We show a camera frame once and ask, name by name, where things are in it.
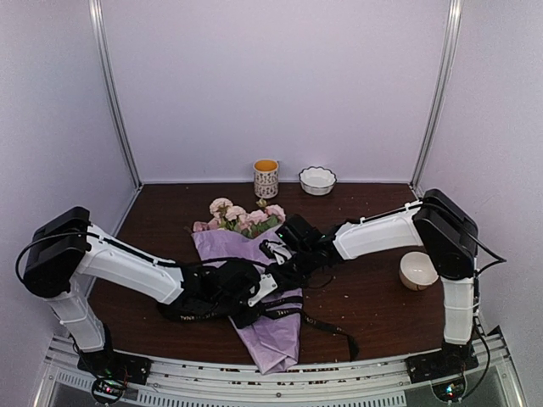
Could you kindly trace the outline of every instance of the white backdrop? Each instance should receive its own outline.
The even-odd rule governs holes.
[[[60,325],[15,278],[17,254],[74,205],[111,231],[133,194],[87,0],[0,1],[0,168],[0,404],[25,407]]]
[[[109,51],[146,182],[408,181],[436,83],[446,0],[106,1]]]
[[[481,306],[490,328],[501,325],[530,406],[543,400],[542,26],[539,0],[464,3],[422,181],[450,194],[508,260],[481,276]]]

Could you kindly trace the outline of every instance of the cup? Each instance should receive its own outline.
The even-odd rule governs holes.
[[[279,193],[279,163],[273,159],[260,159],[255,169],[255,195],[270,199]]]

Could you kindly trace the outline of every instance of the white bowl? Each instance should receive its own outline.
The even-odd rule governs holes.
[[[310,195],[322,196],[330,193],[336,181],[336,175],[322,167],[309,167],[299,173],[302,189]]]
[[[422,291],[438,280],[430,257],[421,252],[410,252],[401,258],[400,279],[413,291]]]

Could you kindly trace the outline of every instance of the pink flower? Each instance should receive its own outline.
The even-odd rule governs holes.
[[[227,220],[236,220],[238,216],[246,213],[247,212],[245,212],[245,209],[243,209],[241,206],[234,205],[228,208],[225,217],[227,218]]]
[[[207,223],[207,226],[210,231],[216,231],[221,227],[221,221],[219,220],[219,218],[213,218]]]
[[[269,216],[275,215],[280,222],[284,222],[287,219],[287,216],[285,215],[285,210],[279,205],[266,206],[265,211]]]
[[[227,198],[217,198],[210,205],[210,213],[216,218],[219,217],[221,211],[224,213],[226,209],[231,208],[233,203],[230,199]]]
[[[210,227],[205,222],[194,222],[193,231],[208,231]]]
[[[249,220],[254,224],[264,223],[268,220],[268,215],[261,210],[254,210],[249,214]]]
[[[249,215],[247,214],[241,214],[238,216],[238,226],[240,231],[244,231],[246,229],[250,229],[252,223],[251,219],[249,218]]]

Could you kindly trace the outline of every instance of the dark wood surface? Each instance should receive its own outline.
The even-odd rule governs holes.
[[[252,184],[147,185],[119,239],[157,256],[197,260],[187,228],[195,220],[209,220],[209,204],[219,197],[256,209]],[[272,202],[326,231],[347,218],[375,215],[413,199],[405,185],[338,184],[328,196],[316,198],[302,192],[298,184],[282,184]],[[443,290],[434,284],[414,293],[401,285],[400,259],[411,250],[369,254],[331,269],[336,276],[333,282],[304,290],[305,311],[355,336],[361,346],[359,359],[438,348],[444,327]],[[317,273],[314,284],[323,281],[325,276]],[[252,363],[227,320],[169,322],[151,298],[106,281],[96,283],[90,302],[111,329],[118,349],[184,360]],[[348,360],[341,336],[302,326],[300,341],[300,363]]]

